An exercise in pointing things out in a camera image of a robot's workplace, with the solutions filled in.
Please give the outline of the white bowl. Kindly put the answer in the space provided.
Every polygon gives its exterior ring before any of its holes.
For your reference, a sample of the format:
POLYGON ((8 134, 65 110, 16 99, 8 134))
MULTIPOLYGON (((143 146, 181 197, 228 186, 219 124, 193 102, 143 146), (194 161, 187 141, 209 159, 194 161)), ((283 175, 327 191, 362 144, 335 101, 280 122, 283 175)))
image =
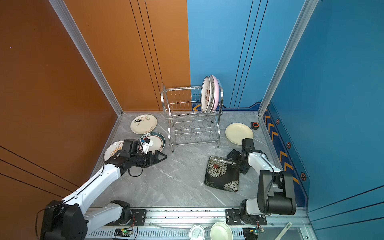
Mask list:
POLYGON ((225 222, 215 223, 210 231, 210 240, 233 240, 231 228, 225 222))

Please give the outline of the plain cream plate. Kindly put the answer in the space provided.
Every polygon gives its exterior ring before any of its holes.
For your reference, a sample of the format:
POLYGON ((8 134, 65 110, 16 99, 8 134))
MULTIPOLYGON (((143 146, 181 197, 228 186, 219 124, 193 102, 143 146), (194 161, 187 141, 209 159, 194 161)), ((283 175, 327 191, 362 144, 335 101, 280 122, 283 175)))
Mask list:
POLYGON ((235 145, 241 145, 243 139, 254 138, 252 130, 248 126, 241 123, 228 125, 225 130, 225 134, 227 139, 235 145))

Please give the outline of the green circuit board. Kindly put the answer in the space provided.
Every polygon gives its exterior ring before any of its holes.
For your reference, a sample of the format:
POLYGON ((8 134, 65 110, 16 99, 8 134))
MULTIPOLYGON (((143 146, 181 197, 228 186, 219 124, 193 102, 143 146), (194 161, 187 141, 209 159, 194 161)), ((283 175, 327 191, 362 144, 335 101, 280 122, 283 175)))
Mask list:
POLYGON ((134 236, 134 231, 132 229, 115 229, 114 238, 123 237, 130 238, 134 236))
POLYGON ((256 229, 256 228, 253 228, 250 230, 250 234, 252 234, 253 236, 255 236, 255 238, 257 239, 259 234, 263 233, 264 230, 262 229, 256 229))

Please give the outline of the dark square floral plate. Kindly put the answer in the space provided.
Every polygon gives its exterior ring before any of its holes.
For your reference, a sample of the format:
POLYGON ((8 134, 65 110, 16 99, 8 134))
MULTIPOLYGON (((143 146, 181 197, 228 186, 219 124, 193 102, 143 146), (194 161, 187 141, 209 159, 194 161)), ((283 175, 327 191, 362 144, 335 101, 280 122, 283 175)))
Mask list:
POLYGON ((204 184, 208 187, 236 193, 239 189, 240 172, 238 165, 228 159, 210 156, 204 184))

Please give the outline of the white plate dark green rim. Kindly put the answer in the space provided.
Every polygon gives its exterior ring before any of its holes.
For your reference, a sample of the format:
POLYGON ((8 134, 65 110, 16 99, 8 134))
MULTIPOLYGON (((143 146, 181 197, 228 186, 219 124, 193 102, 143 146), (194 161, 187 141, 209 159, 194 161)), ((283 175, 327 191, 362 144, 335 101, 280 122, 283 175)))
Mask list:
POLYGON ((149 152, 154 153, 156 150, 161 152, 164 149, 166 140, 162 134, 156 132, 147 133, 142 135, 139 138, 139 141, 146 138, 151 139, 154 142, 153 145, 150 147, 149 152))

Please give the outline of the white plate orange sunburst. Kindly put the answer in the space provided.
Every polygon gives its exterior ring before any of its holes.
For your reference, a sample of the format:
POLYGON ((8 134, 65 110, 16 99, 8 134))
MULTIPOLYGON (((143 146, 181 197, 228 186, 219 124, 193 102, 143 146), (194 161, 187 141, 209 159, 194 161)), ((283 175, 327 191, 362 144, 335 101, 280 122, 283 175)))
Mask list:
POLYGON ((112 143, 104 152, 104 161, 106 162, 110 157, 120 151, 123 147, 124 140, 112 143))

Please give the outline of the black orange tape roll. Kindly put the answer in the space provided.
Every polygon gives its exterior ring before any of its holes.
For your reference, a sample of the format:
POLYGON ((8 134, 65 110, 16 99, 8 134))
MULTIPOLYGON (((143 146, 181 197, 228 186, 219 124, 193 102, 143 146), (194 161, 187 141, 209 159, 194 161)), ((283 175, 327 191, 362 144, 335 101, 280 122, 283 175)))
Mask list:
POLYGON ((251 123, 251 129, 257 130, 260 127, 260 124, 258 122, 252 122, 251 123))

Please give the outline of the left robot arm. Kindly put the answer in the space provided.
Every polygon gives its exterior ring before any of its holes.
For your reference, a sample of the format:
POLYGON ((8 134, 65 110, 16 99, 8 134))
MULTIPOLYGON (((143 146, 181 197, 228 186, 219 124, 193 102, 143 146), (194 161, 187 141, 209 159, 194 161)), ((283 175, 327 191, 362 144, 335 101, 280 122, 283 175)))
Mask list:
POLYGON ((87 234, 111 222, 133 222, 130 204, 114 200, 90 214, 87 212, 101 193, 132 167, 146 169, 167 159, 167 155, 150 151, 152 141, 126 139, 121 150, 108 158, 102 168, 86 183, 61 201, 51 201, 42 211, 39 240, 83 240, 87 234))

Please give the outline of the white stick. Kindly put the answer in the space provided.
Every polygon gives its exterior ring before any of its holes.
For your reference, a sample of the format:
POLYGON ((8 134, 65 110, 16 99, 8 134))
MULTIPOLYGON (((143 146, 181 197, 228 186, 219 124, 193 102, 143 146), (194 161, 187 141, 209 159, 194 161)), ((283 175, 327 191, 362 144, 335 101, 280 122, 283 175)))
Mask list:
POLYGON ((281 240, 292 225, 293 224, 291 222, 288 222, 287 225, 282 229, 282 231, 276 236, 275 240, 281 240))

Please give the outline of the white plate red chinese characters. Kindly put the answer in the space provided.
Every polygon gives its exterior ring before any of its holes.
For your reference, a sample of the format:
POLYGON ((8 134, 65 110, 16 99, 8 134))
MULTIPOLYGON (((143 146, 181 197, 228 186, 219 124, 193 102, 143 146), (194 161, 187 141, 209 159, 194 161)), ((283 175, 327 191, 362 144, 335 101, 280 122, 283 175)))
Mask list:
POLYGON ((211 80, 209 77, 205 77, 202 89, 201 89, 201 109, 202 112, 206 112, 211 98, 211 80))

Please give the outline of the cream plate with panda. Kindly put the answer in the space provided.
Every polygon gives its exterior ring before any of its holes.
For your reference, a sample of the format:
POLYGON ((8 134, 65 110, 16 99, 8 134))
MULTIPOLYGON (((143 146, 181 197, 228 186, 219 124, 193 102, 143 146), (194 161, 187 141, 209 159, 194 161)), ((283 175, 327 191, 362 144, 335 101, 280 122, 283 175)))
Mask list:
POLYGON ((131 122, 131 131, 138 135, 152 132, 157 126, 157 118, 153 115, 144 114, 136 117, 131 122))

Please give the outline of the pink plate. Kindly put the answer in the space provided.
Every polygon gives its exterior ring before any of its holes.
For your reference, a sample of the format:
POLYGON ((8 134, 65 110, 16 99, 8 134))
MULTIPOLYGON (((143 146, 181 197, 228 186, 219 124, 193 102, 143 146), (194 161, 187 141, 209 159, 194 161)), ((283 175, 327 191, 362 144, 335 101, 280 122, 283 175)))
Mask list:
POLYGON ((218 105, 219 105, 221 89, 220 89, 220 85, 219 85, 218 79, 215 76, 213 76, 213 75, 211 75, 211 77, 213 78, 214 85, 215 85, 215 89, 214 89, 215 100, 214 100, 214 104, 213 104, 213 108, 212 108, 212 111, 214 112, 217 109, 218 105))

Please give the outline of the steel two-tier dish rack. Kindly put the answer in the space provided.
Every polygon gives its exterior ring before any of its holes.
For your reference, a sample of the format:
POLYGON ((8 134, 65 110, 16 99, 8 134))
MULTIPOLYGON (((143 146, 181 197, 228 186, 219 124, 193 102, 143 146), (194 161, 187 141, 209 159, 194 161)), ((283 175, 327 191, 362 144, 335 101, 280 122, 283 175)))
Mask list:
POLYGON ((212 112, 201 111, 201 86, 166 88, 162 85, 161 102, 168 122, 168 143, 175 147, 194 144, 221 143, 220 121, 223 114, 224 91, 219 84, 219 104, 212 112))

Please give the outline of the green circuit board left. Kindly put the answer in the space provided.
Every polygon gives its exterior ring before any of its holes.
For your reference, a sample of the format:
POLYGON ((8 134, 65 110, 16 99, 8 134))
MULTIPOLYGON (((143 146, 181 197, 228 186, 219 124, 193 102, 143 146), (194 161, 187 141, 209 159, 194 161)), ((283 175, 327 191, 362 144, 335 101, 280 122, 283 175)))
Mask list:
POLYGON ((123 237, 130 238, 134 236, 134 231, 132 229, 115 229, 114 238, 123 237))

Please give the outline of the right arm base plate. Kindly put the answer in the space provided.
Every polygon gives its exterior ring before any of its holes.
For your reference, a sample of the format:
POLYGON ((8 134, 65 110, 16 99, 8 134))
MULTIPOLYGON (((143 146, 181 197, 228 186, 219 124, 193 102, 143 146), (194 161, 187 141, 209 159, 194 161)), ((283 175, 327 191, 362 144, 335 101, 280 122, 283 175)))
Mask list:
POLYGON ((230 226, 244 225, 244 226, 266 226, 267 219, 265 215, 247 215, 241 217, 239 209, 226 209, 226 223, 230 226))

